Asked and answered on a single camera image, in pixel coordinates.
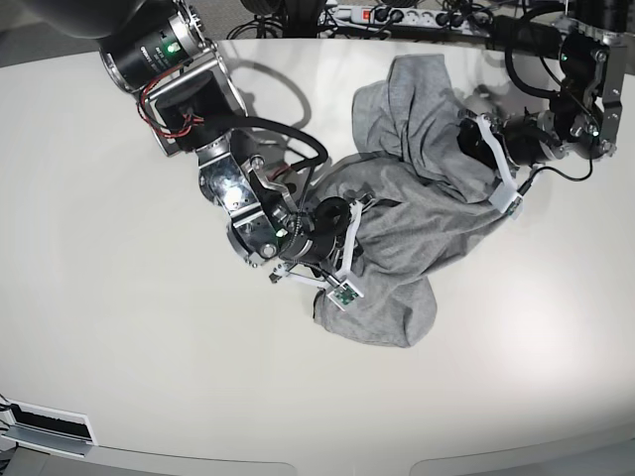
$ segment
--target gray cloth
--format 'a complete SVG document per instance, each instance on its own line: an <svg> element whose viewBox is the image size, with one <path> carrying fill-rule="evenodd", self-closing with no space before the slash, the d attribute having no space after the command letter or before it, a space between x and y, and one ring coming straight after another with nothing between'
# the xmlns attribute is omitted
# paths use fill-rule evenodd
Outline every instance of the gray cloth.
<svg viewBox="0 0 635 476"><path fill-rule="evenodd" d="M365 298L346 312L324 294L315 321L367 344L410 347L432 328L437 303L427 274L469 253L501 222L487 201L495 173L456 141L457 103L443 56L396 58L386 81L357 91L359 160L326 177L319 198L371 189L362 218L364 253L353 263Z"/></svg>

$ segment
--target screw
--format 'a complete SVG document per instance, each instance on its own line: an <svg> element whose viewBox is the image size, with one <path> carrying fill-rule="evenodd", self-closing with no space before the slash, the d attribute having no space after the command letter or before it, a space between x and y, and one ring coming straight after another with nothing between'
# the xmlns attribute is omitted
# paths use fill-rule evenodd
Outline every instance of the screw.
<svg viewBox="0 0 635 476"><path fill-rule="evenodd" d="M571 135L574 137L580 137L582 135L582 128L580 126L573 125L571 126Z"/></svg>
<svg viewBox="0 0 635 476"><path fill-rule="evenodd" d="M595 60L597 62L605 62L606 58L607 58L606 52L603 52L602 50L595 52Z"/></svg>
<svg viewBox="0 0 635 476"><path fill-rule="evenodd" d="M262 158L262 156L253 156L251 158L251 167L253 167L255 171L262 169L264 165L265 160Z"/></svg>
<svg viewBox="0 0 635 476"><path fill-rule="evenodd" d="M278 248L276 248L275 245L272 245L271 243L266 243L262 245L262 248L260 248L260 255L263 258L270 259L276 256L277 251L278 251Z"/></svg>
<svg viewBox="0 0 635 476"><path fill-rule="evenodd" d="M586 131L593 137L596 137L598 134L597 126L595 124L589 124L586 127Z"/></svg>

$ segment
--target red wire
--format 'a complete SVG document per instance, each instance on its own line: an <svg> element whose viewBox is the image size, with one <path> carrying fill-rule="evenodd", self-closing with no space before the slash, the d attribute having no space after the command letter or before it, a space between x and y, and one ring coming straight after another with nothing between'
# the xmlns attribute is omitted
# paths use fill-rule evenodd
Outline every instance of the red wire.
<svg viewBox="0 0 635 476"><path fill-rule="evenodd" d="M166 139L177 139L178 137L186 136L187 134L190 133L192 125L197 126L204 122L204 119L200 116L184 115L184 118L185 118L184 127L180 131L166 132L166 131L163 131L161 128L157 127L155 124L153 124L152 121L150 121L150 119L147 117L143 108L141 107L141 104L145 103L146 97L148 96L148 93L152 90L152 88L155 87L162 79L169 76L173 72L176 72L179 68L180 68L179 66L175 66L171 69L168 69L167 71L163 72L162 74L154 78L148 84L146 84L146 86L141 90L141 95L139 96L139 102L137 103L137 112L139 113L139 116L141 117L141 119L143 119L144 122L148 124L158 135L165 137Z"/></svg>
<svg viewBox="0 0 635 476"><path fill-rule="evenodd" d="M269 180L275 180L277 179L279 176L281 176L284 172L289 171L291 169L291 166L289 166L288 164L284 164L283 166L279 167L278 169L276 169L275 172L273 172L271 174L271 177L269 178Z"/></svg>

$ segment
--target white table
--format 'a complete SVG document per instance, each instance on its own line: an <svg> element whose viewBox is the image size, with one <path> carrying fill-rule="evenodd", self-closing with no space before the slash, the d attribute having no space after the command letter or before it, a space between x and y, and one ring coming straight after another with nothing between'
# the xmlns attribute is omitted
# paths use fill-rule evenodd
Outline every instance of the white table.
<svg viewBox="0 0 635 476"><path fill-rule="evenodd" d="M244 60L233 76L264 117L294 123L301 102L247 65L293 81L312 108L305 130L336 160L356 152L354 91L397 55L445 54L459 96L485 84L536 109L501 55L476 49L225 50ZM545 175L518 221L432 276L437 323L405 351L327 333L313 290L246 267L198 191L195 157L163 157L97 55L0 69L0 392L88 414L104 446L312 476L406 475L633 419L633 77L624 103L620 151L592 181Z"/></svg>

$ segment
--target cable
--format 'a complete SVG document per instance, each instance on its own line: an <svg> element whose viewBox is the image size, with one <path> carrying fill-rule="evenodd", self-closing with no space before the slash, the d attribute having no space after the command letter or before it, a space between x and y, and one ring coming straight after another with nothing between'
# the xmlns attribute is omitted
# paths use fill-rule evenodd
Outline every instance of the cable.
<svg viewBox="0 0 635 476"><path fill-rule="evenodd" d="M507 5L507 4L510 4L510 3L515 3L516 6L518 6L518 0L505 0L503 2L498 2L495 5L490 5L489 7L483 7L482 5L472 4L472 7L478 6L480 8L478 10L475 10L475 11L471 12L469 15L467 15L465 17L465 20L467 20L470 17L473 17L474 15L476 15L478 13L487 13L488 16L491 15L490 18L493 19L494 16L493 16L492 12L494 12L496 10L500 10L500 8L503 5Z"/></svg>
<svg viewBox="0 0 635 476"><path fill-rule="evenodd" d="M276 33L275 29L280 30L281 34L284 30L282 23L276 20L273 17L263 17L259 15L254 15L254 19L250 22L247 22L243 25L238 25L234 27L228 34L227 40L236 40L241 35L248 31L256 30L256 38L263 39L267 38L267 33L271 34L273 38L280 38Z"/></svg>
<svg viewBox="0 0 635 476"><path fill-rule="evenodd" d="M373 8L370 9L370 12L368 13L368 25L366 25L366 31L369 31L369 27L370 27L370 22L371 20L375 19L375 12L377 11L377 9L382 5L382 3L379 0L375 0L377 1L377 5L375 5Z"/></svg>
<svg viewBox="0 0 635 476"><path fill-rule="evenodd" d="M299 211L304 210L305 200L307 199L307 192L309 191L309 185L311 184L311 180L314 177L315 171L316 171L316 166L311 166L309 168L309 172L307 173L307 179L305 180L305 184L302 187L302 193L300 195L300 204L298 205Z"/></svg>
<svg viewBox="0 0 635 476"><path fill-rule="evenodd" d="M355 25L354 23L344 22L343 20L339 20L338 18L335 18L334 20L335 20L335 24L337 24L340 27L354 28L356 30L362 30L364 32L374 32L374 33L377 33L380 30L379 28L362 27L361 25ZM390 33L389 31L385 31L383 33L386 35L386 38L384 38L384 40L388 40L389 38L392 38L392 33Z"/></svg>
<svg viewBox="0 0 635 476"><path fill-rule="evenodd" d="M520 78L518 72L516 71L516 67L514 66L513 58L514 48L516 47L516 43L518 41L518 34L521 30L527 28L533 19L550 13L562 12L564 10L565 5L563 4L545 5L543 7L535 8L526 15L523 15L512 30L511 38L505 48L505 67L507 68L507 73L509 74L510 79L516 87L530 96L553 99L558 97L559 92L530 86Z"/></svg>
<svg viewBox="0 0 635 476"><path fill-rule="evenodd" d="M533 169L532 172L529 175L529 178L527 178L527 180L525 180L525 183L523 183L521 185L521 187L518 189L518 193L520 193L521 195L524 196L525 193L527 193L527 191L534 184L534 180L536 179L538 174L541 174L542 172L553 172L554 174L558 174L560 177L562 177L563 179L567 179L568 181L575 181L575 182L586 181L586 180L589 180L593 176L593 158L592 158L592 156L589 156L589 159L588 159L588 173L584 177L580 177L580 178L568 176L563 171L559 171L558 169L555 169L555 168L549 167L549 166L539 167L537 169Z"/></svg>
<svg viewBox="0 0 635 476"><path fill-rule="evenodd" d="M313 263L307 263L305 261L298 261L298 260L287 260L285 261L285 263L289 263L292 265L302 265L302 266L306 266L307 268L311 268L312 270L316 270L326 280L328 278L332 278L332 275L329 272L327 272L324 268L320 267L319 265L314 265Z"/></svg>
<svg viewBox="0 0 635 476"><path fill-rule="evenodd" d="M304 142L317 152L317 155L311 159L306 159L295 164L290 165L291 169L299 172L308 167L318 167L326 162L328 159L328 151L326 147L321 144L315 137L310 136L306 132L296 129L295 127L287 126L279 122L270 121L269 119L263 119L255 116L207 116L204 118L205 125L215 126L221 129L241 129L241 128L256 128L265 129L271 132L277 132L278 134L285 135L292 139L296 139L300 142Z"/></svg>
<svg viewBox="0 0 635 476"><path fill-rule="evenodd" d="M292 154L295 154L296 156L302 158L303 160L307 161L309 159L309 157L307 157L305 154L303 154L302 152L300 152L298 149L295 149L293 147L291 147L289 144L280 144L276 141L273 142L267 142L267 141L261 141L258 137L256 137L254 134L251 134L249 132L247 132L247 135L259 146L261 147L275 147L280 149L281 151L285 152L285 151L289 151ZM287 163L284 163L282 166L280 166L278 168L277 171L275 171L272 174L272 177L269 178L269 180L274 180L277 177L279 177L281 174L283 174L286 171L289 171L291 169L291 166L289 166Z"/></svg>
<svg viewBox="0 0 635 476"><path fill-rule="evenodd" d="M522 0L522 6L523 6L523 13L527 14L527 0ZM588 118L593 121L593 123L595 124L595 126L599 129L599 124L597 123L597 120L595 119L595 116L593 116L593 114L591 113L591 111L588 110L588 108L582 104L582 102L575 97L575 94L573 94L571 91L569 91L568 89L566 89L563 86L563 82L554 74L554 72L549 68L549 65L547 64L547 62L545 61L545 58L540 54L539 50L538 50L538 42L536 40L536 36L534 33L534 29L532 28L531 23L529 24L529 28L532 34L532 42L534 43L534 53L536 53L536 55L538 56L538 58L540 59L540 63L543 65L543 68L545 69L545 71L547 72L547 74L551 77L551 79L554 81L555 84L558 85L558 87L561 89L561 91L564 91L565 94L573 101L575 102L575 104L577 104L577 106L582 110L582 112L584 114L586 114L588 116Z"/></svg>
<svg viewBox="0 0 635 476"><path fill-rule="evenodd" d="M384 33L386 32L386 30L388 28L390 28L391 26L393 26L395 24L396 20L394 18L391 18L390 20L388 20L386 22L386 24L384 26L382 26L379 30L377 30L374 34L373 37L376 37L377 35L379 35L380 33ZM387 37L382 38L382 40L388 40L390 38L390 35Z"/></svg>
<svg viewBox="0 0 635 476"><path fill-rule="evenodd" d="M333 30L333 34L337 35L337 22L335 21L335 17L333 17L333 14L330 13L329 9L326 8L324 9L324 12L327 14L327 16L330 18L330 20L333 22L333 24L335 25L335 29Z"/></svg>
<svg viewBox="0 0 635 476"><path fill-rule="evenodd" d="M143 87L143 89L141 89L141 92L139 93L139 97L137 99L137 112L139 113L139 117L141 117L141 119L143 119L144 122L146 122L155 131L155 133L157 135L165 137L166 139L177 139L178 137L186 136L187 134L190 133L191 128L193 126L196 126L196 125L199 125L199 124L202 123L202 119L198 118L197 116L193 116L192 114L184 115L183 126L181 126L180 129L171 129L170 127L168 127L168 126L166 126L164 124L161 124L156 119L154 119L148 113L148 111L146 109L146 98L147 98L148 94L150 93L150 91L157 84L159 84L159 82L161 82L163 79L168 77L170 74L173 74L173 73L177 72L182 67L183 66L181 64L179 64L177 66L174 66L174 67L162 72L160 75L158 75L152 81L150 81L148 84L146 84Z"/></svg>

